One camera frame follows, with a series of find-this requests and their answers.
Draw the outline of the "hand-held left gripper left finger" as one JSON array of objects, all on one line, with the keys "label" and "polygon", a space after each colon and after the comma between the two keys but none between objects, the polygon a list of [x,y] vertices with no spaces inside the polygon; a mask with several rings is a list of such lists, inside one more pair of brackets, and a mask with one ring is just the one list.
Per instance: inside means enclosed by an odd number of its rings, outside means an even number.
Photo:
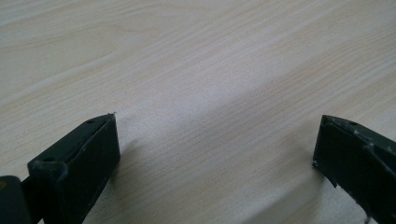
[{"label": "hand-held left gripper left finger", "polygon": [[22,185],[33,222],[82,224],[119,161],[115,116],[81,123],[27,164]]}]

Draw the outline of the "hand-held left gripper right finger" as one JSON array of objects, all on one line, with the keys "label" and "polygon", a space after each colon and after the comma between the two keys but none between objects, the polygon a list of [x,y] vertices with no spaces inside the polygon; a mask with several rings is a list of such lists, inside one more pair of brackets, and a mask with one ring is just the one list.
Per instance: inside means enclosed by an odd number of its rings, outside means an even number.
[{"label": "hand-held left gripper right finger", "polygon": [[321,118],[313,167],[378,224],[396,224],[396,142],[359,123]]}]

